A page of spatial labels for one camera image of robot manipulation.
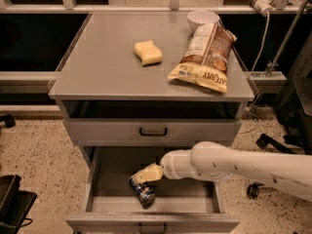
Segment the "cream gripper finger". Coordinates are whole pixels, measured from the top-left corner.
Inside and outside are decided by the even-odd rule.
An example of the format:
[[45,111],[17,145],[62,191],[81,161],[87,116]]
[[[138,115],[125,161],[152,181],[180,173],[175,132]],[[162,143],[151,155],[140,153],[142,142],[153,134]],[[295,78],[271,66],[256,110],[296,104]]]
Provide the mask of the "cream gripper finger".
[[135,183],[144,183],[148,181],[155,181],[161,179],[163,176],[162,167],[157,164],[151,164],[144,168],[143,170],[138,171],[132,176],[132,179]]

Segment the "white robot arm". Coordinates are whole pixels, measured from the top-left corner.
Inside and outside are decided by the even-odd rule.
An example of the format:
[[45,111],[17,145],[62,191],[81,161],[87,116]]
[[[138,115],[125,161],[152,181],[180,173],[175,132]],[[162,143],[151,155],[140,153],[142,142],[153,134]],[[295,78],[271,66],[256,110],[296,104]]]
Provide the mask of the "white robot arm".
[[211,141],[170,151],[159,164],[138,171],[130,181],[143,184],[162,177],[222,181],[232,175],[312,201],[312,156],[235,150]]

